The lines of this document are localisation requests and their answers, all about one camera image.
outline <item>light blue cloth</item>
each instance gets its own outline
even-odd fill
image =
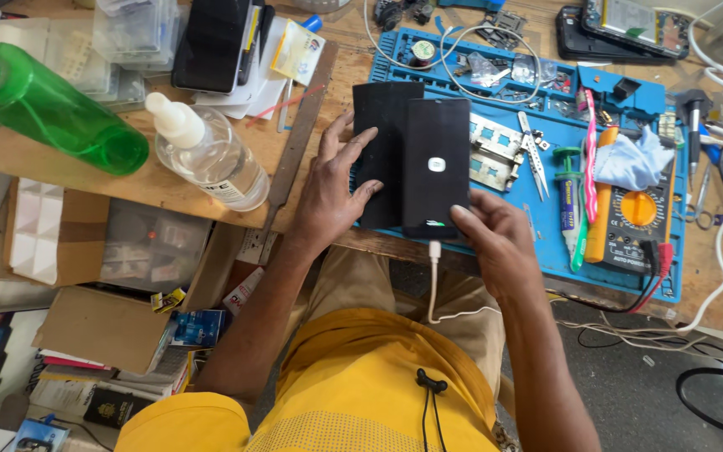
[[[665,149],[649,126],[633,143],[618,134],[615,143],[596,150],[593,179],[627,190],[641,191],[660,182],[660,171],[674,158],[674,149]]]

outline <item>plastic bag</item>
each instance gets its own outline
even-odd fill
[[[513,60],[512,79],[521,83],[534,85],[534,75],[537,73],[534,57],[522,53],[515,54]],[[540,84],[557,79],[557,63],[550,59],[540,58]]]
[[[498,84],[496,75],[498,69],[492,65],[489,59],[481,56],[477,51],[467,56],[467,64],[470,65],[472,74],[470,81],[484,87],[491,87]]]

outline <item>phone battery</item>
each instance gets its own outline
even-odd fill
[[[657,44],[657,15],[629,0],[604,0],[602,26],[623,35]]]

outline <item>green plastic bottle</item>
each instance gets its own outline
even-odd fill
[[[4,43],[0,123],[112,175],[134,172],[149,154],[141,132],[22,49]]]

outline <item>glue tube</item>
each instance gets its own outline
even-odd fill
[[[560,230],[565,238],[565,245],[570,255],[570,267],[572,271],[579,270],[582,266],[582,259],[577,259],[577,251],[581,247],[580,241],[582,223],[582,202],[581,185],[584,174],[572,169],[571,158],[582,153],[582,149],[576,146],[558,147],[554,150],[554,157],[562,159],[563,171],[554,174],[554,180],[559,185],[560,192]]]

